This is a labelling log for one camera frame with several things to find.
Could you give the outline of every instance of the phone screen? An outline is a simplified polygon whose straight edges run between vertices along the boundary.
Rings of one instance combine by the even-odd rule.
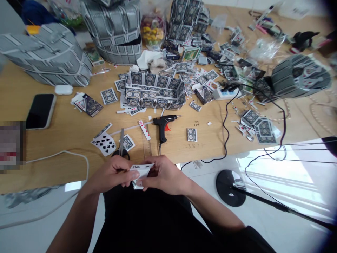
[[[38,94],[26,120],[26,129],[44,128],[53,104],[54,94]]]

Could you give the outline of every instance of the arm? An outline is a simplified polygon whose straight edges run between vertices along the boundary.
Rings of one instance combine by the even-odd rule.
[[[220,227],[226,232],[237,232],[246,227],[232,211],[192,180],[185,196],[203,217],[211,231],[218,230]]]
[[[47,253],[79,252],[89,249],[95,223],[99,194],[122,184],[129,186],[130,181],[139,177],[139,172],[129,171],[132,162],[120,157],[110,158],[79,191],[70,212],[50,244]],[[126,172],[118,174],[117,170]]]
[[[143,186],[143,190],[152,187],[170,195],[185,195],[214,233],[219,228],[237,232],[246,227],[233,212],[182,173],[166,156],[148,157],[144,163],[154,163],[151,170],[157,176],[138,180],[137,184]]]

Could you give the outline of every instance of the scissors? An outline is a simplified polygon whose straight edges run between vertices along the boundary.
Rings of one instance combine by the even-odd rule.
[[[119,155],[121,157],[127,156],[128,160],[130,160],[130,155],[129,153],[126,151],[126,149],[124,149],[124,128],[121,129],[120,131],[120,144],[119,144],[119,149],[117,149],[111,157],[113,157],[114,155]]]

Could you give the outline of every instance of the smartphone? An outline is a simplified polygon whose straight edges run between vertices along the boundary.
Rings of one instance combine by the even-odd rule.
[[[26,129],[46,129],[52,119],[56,96],[54,94],[37,94],[26,120]]]

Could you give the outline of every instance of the round black base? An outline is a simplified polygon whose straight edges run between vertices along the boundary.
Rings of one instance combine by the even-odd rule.
[[[246,190],[246,185],[239,174],[232,170],[220,171],[216,179],[216,187],[220,198],[230,206],[239,207],[245,202],[246,195],[232,189],[233,186]]]

